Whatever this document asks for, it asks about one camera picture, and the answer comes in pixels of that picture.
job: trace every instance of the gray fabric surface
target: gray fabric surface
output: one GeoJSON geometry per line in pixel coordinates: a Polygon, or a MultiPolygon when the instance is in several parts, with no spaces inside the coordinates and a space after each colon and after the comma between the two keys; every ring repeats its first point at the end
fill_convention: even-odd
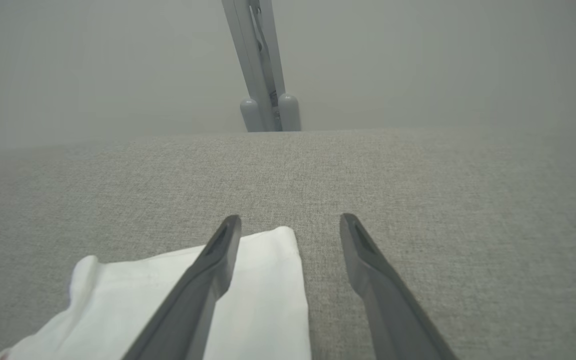
{"type": "Polygon", "coordinates": [[[158,137],[0,152],[0,350],[68,305],[75,263],[295,230],[315,359],[374,358],[339,215],[361,219],[462,359],[576,359],[576,130],[158,137]]]}

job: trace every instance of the white towel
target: white towel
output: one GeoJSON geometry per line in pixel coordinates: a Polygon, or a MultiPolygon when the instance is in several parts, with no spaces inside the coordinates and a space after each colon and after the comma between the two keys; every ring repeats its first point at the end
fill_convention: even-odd
{"type": "MultiPolygon", "coordinates": [[[[2,351],[0,359],[121,359],[202,249],[110,264],[84,257],[72,274],[68,309],[2,351]]],[[[291,228],[241,238],[230,288],[215,306],[203,358],[311,358],[302,260],[291,228]]]]}

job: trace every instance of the fabric texture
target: fabric texture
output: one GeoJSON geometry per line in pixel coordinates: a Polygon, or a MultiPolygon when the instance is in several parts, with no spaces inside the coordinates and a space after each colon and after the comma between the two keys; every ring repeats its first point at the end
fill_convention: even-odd
{"type": "Polygon", "coordinates": [[[374,358],[339,217],[357,215],[458,358],[576,359],[576,125],[149,137],[0,152],[0,349],[68,305],[86,255],[295,232],[314,359],[374,358]]]}
{"type": "MultiPolygon", "coordinates": [[[[144,260],[77,263],[70,306],[6,360],[120,360],[203,246],[144,260]]],[[[311,358],[302,261],[289,227],[242,237],[231,286],[215,305],[205,360],[311,358]]]]}

